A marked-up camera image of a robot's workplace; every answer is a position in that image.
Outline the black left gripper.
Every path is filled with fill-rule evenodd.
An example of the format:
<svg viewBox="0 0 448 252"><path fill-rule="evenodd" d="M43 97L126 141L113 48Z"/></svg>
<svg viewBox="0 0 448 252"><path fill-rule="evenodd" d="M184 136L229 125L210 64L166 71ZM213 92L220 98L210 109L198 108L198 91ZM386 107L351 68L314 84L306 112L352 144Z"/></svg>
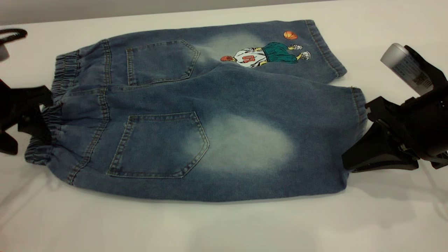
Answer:
<svg viewBox="0 0 448 252"><path fill-rule="evenodd" d="M0 152L18 154L18 143L5 131L17 125L18 131L29 134L42 144L50 144L51 132L43 118L40 106L53 105L53 96L46 86L32 88L10 88L1 81L1 134Z"/></svg>

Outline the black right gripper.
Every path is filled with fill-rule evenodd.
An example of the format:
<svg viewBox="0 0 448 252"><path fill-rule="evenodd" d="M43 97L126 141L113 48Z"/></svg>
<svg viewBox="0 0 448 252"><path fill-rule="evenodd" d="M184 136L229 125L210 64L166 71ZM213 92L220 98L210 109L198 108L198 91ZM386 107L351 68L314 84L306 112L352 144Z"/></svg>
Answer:
<svg viewBox="0 0 448 252"><path fill-rule="evenodd" d="M414 157L429 161L435 169L447 166L447 78L444 73L408 45L391 45L381 62L418 97L411 97L401 105L383 97L368 102L365 105L367 116L374 123L342 154L344 168L354 173L415 170L419 163Z"/></svg>

